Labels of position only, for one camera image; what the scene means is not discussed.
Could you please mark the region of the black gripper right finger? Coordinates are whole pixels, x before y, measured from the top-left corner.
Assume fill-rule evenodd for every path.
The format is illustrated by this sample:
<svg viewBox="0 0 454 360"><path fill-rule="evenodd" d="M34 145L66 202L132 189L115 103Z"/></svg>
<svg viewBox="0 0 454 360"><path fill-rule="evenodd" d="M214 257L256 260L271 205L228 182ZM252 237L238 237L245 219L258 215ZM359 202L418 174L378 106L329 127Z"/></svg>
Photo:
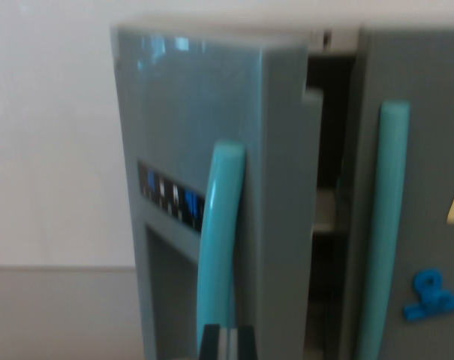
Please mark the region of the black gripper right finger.
<svg viewBox="0 0 454 360"><path fill-rule="evenodd" d="M242 325L237 329L237 359L257 360L257 348L252 325Z"/></svg>

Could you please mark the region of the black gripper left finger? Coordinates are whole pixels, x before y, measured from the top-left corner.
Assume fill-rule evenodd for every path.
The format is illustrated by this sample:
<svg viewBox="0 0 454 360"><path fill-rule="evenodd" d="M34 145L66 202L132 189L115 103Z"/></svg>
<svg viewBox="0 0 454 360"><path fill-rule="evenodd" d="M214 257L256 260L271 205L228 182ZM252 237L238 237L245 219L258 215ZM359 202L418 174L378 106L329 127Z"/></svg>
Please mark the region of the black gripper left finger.
<svg viewBox="0 0 454 360"><path fill-rule="evenodd" d="M218 342L221 327L219 324L207 324L203 328L203 336L199 350L199 360L217 360Z"/></svg>

